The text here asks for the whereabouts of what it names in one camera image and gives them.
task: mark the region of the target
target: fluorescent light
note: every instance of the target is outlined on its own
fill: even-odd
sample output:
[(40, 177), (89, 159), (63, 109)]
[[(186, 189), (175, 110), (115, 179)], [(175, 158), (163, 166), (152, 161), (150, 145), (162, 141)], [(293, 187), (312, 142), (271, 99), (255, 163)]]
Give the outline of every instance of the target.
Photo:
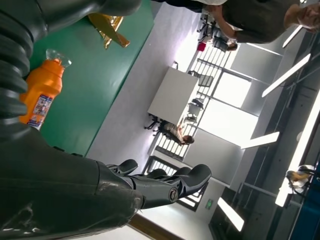
[(242, 231), (245, 221), (238, 215), (238, 213), (236, 213), (221, 197), (217, 201), (217, 205), (219, 205), (223, 211), (223, 213), (225, 213), (236, 229), (238, 229), (238, 231)]
[(275, 81), (274, 83), (271, 84), (270, 86), (269, 86), (267, 89), (264, 90), (262, 93), (262, 97), (264, 98), (265, 96), (271, 93), (272, 91), (275, 90), (275, 88), (277, 88), (278, 86), (279, 86), (280, 84), (285, 82), (285, 80), (287, 80), (288, 77), (291, 76), (292, 74), (297, 72), (297, 70), (303, 67), (305, 64), (306, 64), (309, 58), (310, 58), (311, 54), (308, 54), (306, 56), (305, 56), (303, 59), (300, 60), (300, 62), (297, 63), (296, 65), (291, 67), (291, 69), (289, 69), (288, 72), (283, 74), (282, 76), (279, 77), (278, 80)]
[(278, 140), (278, 136), (279, 136), (279, 132), (277, 131), (277, 132), (274, 132), (274, 133), (271, 133), (268, 135), (251, 139), (242, 145), (241, 149), (248, 149), (248, 148), (252, 148), (252, 147), (260, 146), (264, 144), (274, 143)]
[(281, 55), (281, 54), (279, 54), (278, 52), (271, 51), (271, 50), (269, 50), (269, 49), (266, 49), (266, 48), (264, 48), (264, 47), (262, 47), (262, 46), (258, 46), (258, 45), (256, 45), (256, 44), (252, 44), (252, 43), (247, 42), (247, 45), (249, 45), (249, 46), (251, 46), (251, 47), (254, 47), (254, 48), (257, 48), (257, 49), (263, 50), (263, 51), (269, 52), (269, 53), (271, 53), (271, 54), (275, 54), (275, 55), (278, 55), (278, 56), (282, 56), (282, 55)]
[(293, 31), (287, 40), (285, 40), (283, 43), (282, 48), (285, 48), (288, 43), (290, 43), (292, 39), (294, 39), (294, 36), (299, 33), (301, 29), (303, 29), (303, 26), (301, 25), (299, 25), (296, 29), (294, 29), (294, 31)]
[[(303, 131), (302, 132), (301, 138), (297, 143), (295, 152), (294, 153), (289, 167), (288, 171), (293, 170), (297, 171), (299, 165), (303, 158), (303, 153), (306, 151), (306, 148), (310, 139), (311, 133), (312, 132), (315, 121), (317, 120), (320, 111), (320, 91), (318, 92), (315, 100), (314, 101), (313, 106), (312, 107), (308, 119), (306, 120), (306, 125), (304, 126)], [(275, 204), (283, 207), (290, 191), (288, 187), (288, 180), (285, 178), (282, 185), (281, 186), (276, 200)]]

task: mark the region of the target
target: orange bottle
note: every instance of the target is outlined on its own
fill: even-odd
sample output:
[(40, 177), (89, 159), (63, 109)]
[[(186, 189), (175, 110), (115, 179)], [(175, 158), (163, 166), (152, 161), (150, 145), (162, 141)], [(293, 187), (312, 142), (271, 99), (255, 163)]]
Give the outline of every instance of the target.
[(28, 91), (20, 99), (26, 105), (27, 114), (20, 117), (20, 121), (40, 130), (51, 103), (61, 92), (63, 74), (69, 65), (69, 59), (48, 49), (46, 60), (26, 79)]

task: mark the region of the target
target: person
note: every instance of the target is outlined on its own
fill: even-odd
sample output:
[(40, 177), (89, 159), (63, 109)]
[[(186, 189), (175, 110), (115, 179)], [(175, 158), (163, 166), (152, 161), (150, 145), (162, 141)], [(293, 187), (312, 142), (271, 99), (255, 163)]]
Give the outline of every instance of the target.
[(312, 33), (320, 27), (320, 3), (300, 7), (300, 0), (227, 0), (215, 6), (193, 0), (156, 1), (211, 14), (223, 33), (238, 43), (270, 43), (294, 25)]
[(195, 142), (195, 139), (192, 136), (183, 134), (182, 124), (177, 126), (175, 124), (164, 120), (161, 123), (161, 125), (164, 130), (171, 132), (177, 138), (182, 145), (189, 145)]

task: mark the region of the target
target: desk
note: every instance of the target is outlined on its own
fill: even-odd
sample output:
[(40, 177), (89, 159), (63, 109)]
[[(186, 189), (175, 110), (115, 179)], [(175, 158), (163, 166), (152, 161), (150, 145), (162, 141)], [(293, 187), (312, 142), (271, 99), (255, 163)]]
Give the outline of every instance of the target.
[(198, 79), (170, 67), (151, 103), (148, 113), (178, 125), (195, 98)]

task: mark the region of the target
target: seated person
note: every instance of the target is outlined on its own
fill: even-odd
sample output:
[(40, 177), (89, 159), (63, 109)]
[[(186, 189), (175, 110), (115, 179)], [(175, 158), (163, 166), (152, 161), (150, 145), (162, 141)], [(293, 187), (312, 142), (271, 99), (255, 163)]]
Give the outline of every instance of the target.
[(164, 120), (161, 123), (160, 128), (175, 136), (182, 145), (189, 145), (195, 142), (195, 139), (192, 136), (183, 135), (181, 124), (177, 126), (175, 124)]

